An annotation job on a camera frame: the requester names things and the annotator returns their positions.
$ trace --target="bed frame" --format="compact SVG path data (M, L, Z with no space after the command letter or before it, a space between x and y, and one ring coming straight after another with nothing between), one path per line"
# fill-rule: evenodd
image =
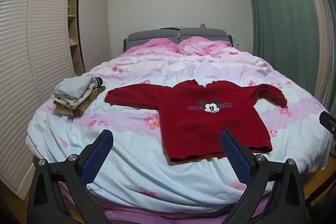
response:
M157 29L131 33L124 39L124 52L134 46L143 45L153 38L168 38L176 44L191 37L204 37L211 41L223 40L232 43L232 36L225 31L212 28Z

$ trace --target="stack of folded clothes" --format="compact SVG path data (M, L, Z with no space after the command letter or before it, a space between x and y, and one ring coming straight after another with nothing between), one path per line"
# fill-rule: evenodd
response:
M89 105L105 90L100 77L79 76L66 78L55 87L51 96L55 111L61 115L79 117Z

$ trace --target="metal screw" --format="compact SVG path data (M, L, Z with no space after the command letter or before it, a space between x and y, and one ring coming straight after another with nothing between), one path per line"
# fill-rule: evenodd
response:
M42 165L45 165L45 159L40 160L40 161L39 161L39 165L41 165L41 166L42 166Z
M69 161L74 161L77 159L77 155L76 154L72 154L68 157Z
M262 154L257 154L257 155L256 155L256 158L257 158L257 160L259 160L259 161L264 161L264 160L265 160L265 156L262 155Z
M291 165L294 165L294 164L295 164L295 160L293 160L293 159L288 159L288 163L291 164Z

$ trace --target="sweatshirt sleeve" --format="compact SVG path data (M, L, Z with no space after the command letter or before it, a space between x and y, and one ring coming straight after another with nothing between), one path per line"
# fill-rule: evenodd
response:
M242 89L252 105L255 105L259 97L263 97L273 101L281 107L287 107L287 100L282 91L272 85L261 84L255 86L245 86L242 87Z
M135 84L110 90L105 102L111 105L131 106L158 110L159 103L171 87L152 84Z

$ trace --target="sliding wardrobe door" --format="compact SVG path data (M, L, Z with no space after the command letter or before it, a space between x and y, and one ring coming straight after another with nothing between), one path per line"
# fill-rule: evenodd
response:
M28 0L0 0L0 179L21 199L35 170L27 127L41 105L28 54L27 6Z
M107 0L78 0L80 44L85 71L110 60Z
M68 38L68 0L29 0L27 40L31 69L41 100L74 76Z

